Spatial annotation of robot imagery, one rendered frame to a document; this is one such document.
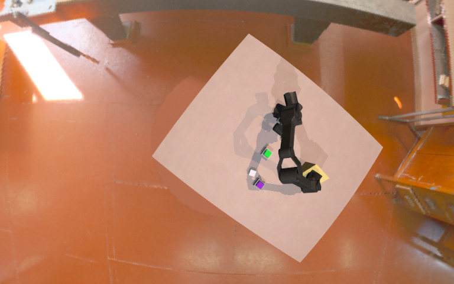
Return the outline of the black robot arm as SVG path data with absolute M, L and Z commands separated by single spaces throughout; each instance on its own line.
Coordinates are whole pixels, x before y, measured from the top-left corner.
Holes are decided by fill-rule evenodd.
M 281 138 L 281 147 L 278 150 L 279 162 L 277 166 L 278 178 L 282 184 L 294 184 L 301 188 L 303 193 L 316 193 L 321 191 L 320 179 L 322 175 L 312 170 L 303 176 L 301 162 L 295 156 L 294 152 L 294 135 L 295 126 L 301 125 L 302 114 L 299 109 L 296 91 L 284 94 L 286 106 L 276 104 L 273 117 L 281 120 L 283 123 L 283 133 Z M 291 158 L 297 167 L 287 167 L 282 169 L 283 159 Z

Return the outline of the purple button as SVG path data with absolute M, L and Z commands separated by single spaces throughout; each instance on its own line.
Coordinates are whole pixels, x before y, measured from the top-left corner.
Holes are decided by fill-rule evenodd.
M 257 179 L 256 182 L 253 184 L 257 189 L 259 189 L 259 191 L 261 191 L 261 189 L 265 186 L 265 182 L 261 179 Z

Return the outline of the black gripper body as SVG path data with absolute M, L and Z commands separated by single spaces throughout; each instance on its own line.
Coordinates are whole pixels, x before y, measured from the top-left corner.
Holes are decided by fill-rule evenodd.
M 299 104 L 299 109 L 300 111 L 302 110 L 303 106 Z M 281 122 L 280 124 L 279 123 L 276 123 L 275 126 L 273 127 L 273 130 L 279 134 L 280 136 L 282 136 L 282 133 L 283 133 L 283 123 Z

